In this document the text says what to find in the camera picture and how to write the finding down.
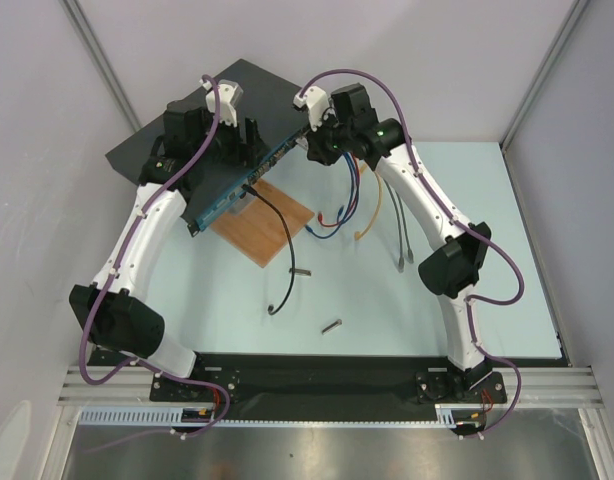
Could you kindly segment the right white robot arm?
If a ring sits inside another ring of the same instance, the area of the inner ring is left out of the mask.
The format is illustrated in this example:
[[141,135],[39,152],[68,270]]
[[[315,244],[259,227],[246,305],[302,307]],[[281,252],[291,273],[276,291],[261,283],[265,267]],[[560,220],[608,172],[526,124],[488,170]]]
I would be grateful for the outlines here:
[[294,97],[296,109],[308,115],[307,157],[323,165],[350,153],[364,161],[400,197],[421,226],[432,253],[418,266],[425,287],[437,296],[447,336],[447,377],[450,395],[468,402],[480,394],[492,367],[472,343],[466,298],[479,280],[491,231],[486,223],[471,223],[448,197],[419,159],[401,119],[379,119],[365,87],[359,83],[331,94],[317,86]]

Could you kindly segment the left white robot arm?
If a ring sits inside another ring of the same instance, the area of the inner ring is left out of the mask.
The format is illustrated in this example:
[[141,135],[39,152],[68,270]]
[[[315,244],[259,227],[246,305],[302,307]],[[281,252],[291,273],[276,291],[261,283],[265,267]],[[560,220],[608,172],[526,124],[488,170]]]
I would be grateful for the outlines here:
[[143,363],[172,378],[186,400],[201,397],[206,374],[195,368],[196,352],[174,339],[161,314],[147,304],[152,274],[166,239],[179,220],[192,233],[203,217],[261,165],[270,152],[259,118],[227,105],[218,111],[194,100],[173,101],[163,114],[107,155],[112,166],[134,177],[130,215],[106,263],[87,285],[75,285],[69,304],[82,329],[78,366],[87,372],[94,345]]

